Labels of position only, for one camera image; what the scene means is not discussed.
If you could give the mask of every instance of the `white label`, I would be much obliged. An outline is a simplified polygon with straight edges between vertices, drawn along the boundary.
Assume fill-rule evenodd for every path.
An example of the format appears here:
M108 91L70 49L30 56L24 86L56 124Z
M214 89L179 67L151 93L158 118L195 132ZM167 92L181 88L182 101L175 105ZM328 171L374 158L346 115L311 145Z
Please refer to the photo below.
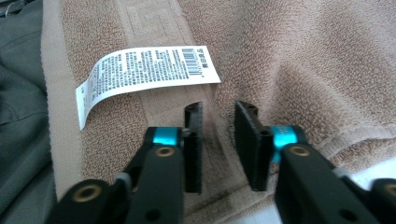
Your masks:
M76 88L79 128L107 97L160 87L220 83L206 46L138 48L103 57Z

